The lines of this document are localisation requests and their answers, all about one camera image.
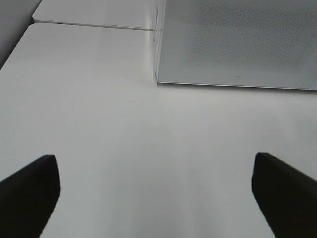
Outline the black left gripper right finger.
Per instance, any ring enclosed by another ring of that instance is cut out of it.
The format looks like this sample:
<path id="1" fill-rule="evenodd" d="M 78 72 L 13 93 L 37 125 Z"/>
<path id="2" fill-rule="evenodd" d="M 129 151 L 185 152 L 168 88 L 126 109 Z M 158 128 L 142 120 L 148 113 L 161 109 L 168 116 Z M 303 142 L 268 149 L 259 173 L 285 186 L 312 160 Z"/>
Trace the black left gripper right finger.
<path id="1" fill-rule="evenodd" d="M 255 156 L 252 193 L 276 238 L 317 236 L 317 182 L 279 158 Z"/>

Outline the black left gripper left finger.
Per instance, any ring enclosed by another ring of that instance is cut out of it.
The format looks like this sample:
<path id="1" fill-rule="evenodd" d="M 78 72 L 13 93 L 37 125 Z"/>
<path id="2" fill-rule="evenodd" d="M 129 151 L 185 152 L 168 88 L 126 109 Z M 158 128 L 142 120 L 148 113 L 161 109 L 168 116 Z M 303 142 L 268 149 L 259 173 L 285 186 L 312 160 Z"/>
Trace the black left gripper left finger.
<path id="1" fill-rule="evenodd" d="M 0 236 L 38 238 L 60 196 L 55 155 L 44 155 L 0 182 Z"/>

